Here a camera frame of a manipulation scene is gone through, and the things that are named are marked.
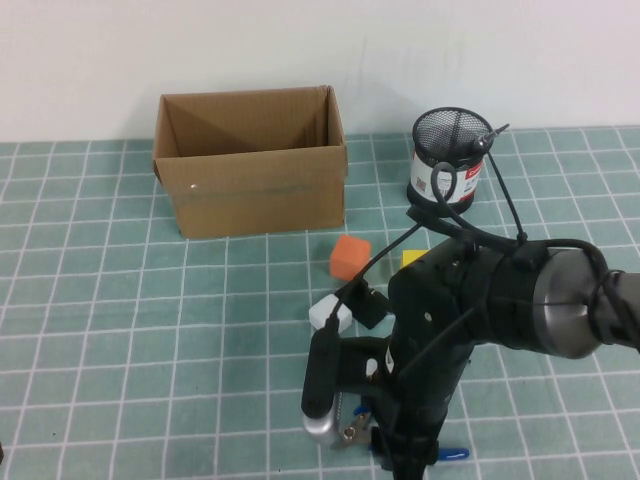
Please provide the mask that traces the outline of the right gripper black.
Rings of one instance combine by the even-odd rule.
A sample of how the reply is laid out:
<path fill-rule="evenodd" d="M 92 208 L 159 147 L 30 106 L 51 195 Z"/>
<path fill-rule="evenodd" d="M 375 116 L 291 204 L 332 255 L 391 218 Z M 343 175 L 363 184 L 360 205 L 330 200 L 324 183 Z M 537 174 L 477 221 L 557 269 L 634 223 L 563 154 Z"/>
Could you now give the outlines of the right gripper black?
<path fill-rule="evenodd" d="M 406 388 L 380 384 L 373 395 L 361 397 L 362 413 L 376 422 L 369 443 L 384 471 L 394 470 L 392 450 L 402 450 L 405 469 L 424 470 L 437 462 L 438 436 L 461 375 L 460 369 L 436 369 L 418 373 Z"/>

